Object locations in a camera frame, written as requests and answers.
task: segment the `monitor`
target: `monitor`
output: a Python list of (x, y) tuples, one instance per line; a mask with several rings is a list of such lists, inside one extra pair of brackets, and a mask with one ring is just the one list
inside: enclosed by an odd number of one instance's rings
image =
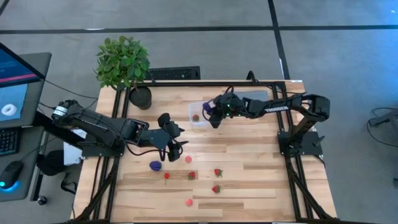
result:
[(0, 43), (0, 87), (37, 82), (45, 76)]

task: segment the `potted plant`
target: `potted plant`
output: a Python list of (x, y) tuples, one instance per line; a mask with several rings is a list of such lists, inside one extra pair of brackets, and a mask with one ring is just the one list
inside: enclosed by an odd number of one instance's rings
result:
[(101, 88), (110, 86), (116, 91), (131, 87), (130, 101), (138, 108), (146, 110), (152, 104), (152, 93), (148, 87), (137, 87), (143, 82), (149, 69), (147, 49), (140, 45), (140, 40), (120, 36), (119, 40), (105, 39), (104, 46), (98, 46), (98, 68), (95, 73), (101, 81)]

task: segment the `screen display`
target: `screen display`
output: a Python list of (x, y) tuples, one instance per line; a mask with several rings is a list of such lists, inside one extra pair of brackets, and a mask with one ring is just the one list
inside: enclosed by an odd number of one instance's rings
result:
[(0, 49), (0, 84), (39, 80), (34, 72)]

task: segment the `keyboard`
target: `keyboard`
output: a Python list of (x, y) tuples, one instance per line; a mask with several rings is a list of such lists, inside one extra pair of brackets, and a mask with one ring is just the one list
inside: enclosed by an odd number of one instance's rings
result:
[(196, 67), (175, 67), (175, 68), (151, 68), (150, 75), (146, 80), (199, 80), (200, 68)]
[(22, 128), (0, 130), (0, 156), (15, 154), (19, 149)]

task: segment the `wooden tabletop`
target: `wooden tabletop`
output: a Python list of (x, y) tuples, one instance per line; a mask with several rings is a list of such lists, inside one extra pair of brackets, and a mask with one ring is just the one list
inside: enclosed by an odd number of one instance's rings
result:
[[(303, 92), (302, 82), (286, 81), (287, 91)], [(225, 119), (218, 129), (193, 127), (188, 118), (188, 105), (210, 100), (222, 94), (226, 87), (151, 87), (152, 106), (142, 111), (129, 104), (128, 118), (140, 119), (158, 128), (157, 118), (170, 113), (186, 131), (177, 139), (190, 141), (184, 145), (182, 157), (175, 162), (165, 161), (160, 172), (149, 168), (150, 161), (159, 161), (158, 153), (133, 156), (126, 151), (119, 165), (118, 181), (113, 203), (112, 222), (269, 222), (294, 221), (292, 199), (284, 158), (279, 153), (275, 113), (259, 119)], [(235, 87), (235, 91), (265, 90), (264, 86)], [(114, 90), (103, 88), (96, 111), (111, 116)], [(119, 107), (121, 116), (122, 103)], [(294, 123), (302, 119), (292, 112)], [(288, 127), (283, 113), (285, 127)], [(137, 148), (144, 152), (152, 148)], [(190, 164), (185, 157), (191, 156)], [(313, 156), (302, 156), (309, 191), (331, 216), (336, 216), (325, 168)], [(76, 214), (90, 201), (97, 158), (84, 161), (75, 199)], [(216, 177), (213, 169), (222, 169)], [(168, 172), (170, 179), (165, 180)], [(188, 180), (195, 172), (196, 179)], [(220, 185), (215, 194), (212, 186)], [(302, 194), (298, 190), (302, 216), (305, 216)], [(193, 205), (185, 205), (192, 199)], [(104, 216), (102, 203), (101, 215)]]

